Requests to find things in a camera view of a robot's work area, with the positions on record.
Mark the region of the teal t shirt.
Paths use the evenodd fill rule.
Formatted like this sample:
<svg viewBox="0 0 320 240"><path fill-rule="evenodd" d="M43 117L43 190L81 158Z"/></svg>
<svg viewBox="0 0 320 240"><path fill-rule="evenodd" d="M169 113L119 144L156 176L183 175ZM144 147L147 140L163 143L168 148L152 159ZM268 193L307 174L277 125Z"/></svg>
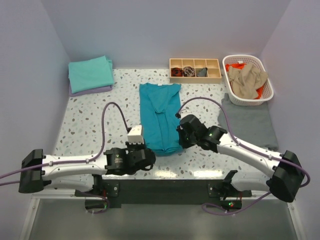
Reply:
<svg viewBox="0 0 320 240"><path fill-rule="evenodd" d="M181 107L180 84L139 85L140 122L146 146L158 156L182 151L176 131L179 119L175 114Z"/></svg>

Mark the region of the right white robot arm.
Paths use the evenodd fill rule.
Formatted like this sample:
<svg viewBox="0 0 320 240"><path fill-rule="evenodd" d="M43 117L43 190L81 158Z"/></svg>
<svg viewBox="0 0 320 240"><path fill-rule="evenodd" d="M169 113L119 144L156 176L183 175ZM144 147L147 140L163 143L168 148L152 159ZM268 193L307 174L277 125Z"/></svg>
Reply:
<svg viewBox="0 0 320 240"><path fill-rule="evenodd" d="M243 191L262 191L291 203L307 175L295 153L263 149L234 137L221 127L206 127L192 114L180 120L176 131L179 144L184 149L198 146L206 151L233 157L258 170L249 174L231 173L222 185L227 196L233 197Z"/></svg>

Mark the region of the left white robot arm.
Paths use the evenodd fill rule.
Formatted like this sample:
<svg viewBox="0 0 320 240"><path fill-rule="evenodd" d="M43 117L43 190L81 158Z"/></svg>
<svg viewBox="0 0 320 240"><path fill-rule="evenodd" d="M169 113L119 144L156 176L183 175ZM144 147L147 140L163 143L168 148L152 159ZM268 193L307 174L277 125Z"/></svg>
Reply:
<svg viewBox="0 0 320 240"><path fill-rule="evenodd" d="M134 175L153 168L156 156L151 149L145 144L125 144L125 148L80 156L45 155L42 149L34 149L21 163L18 191L31 194L46 187L66 188L99 196L104 184L95 176Z"/></svg>

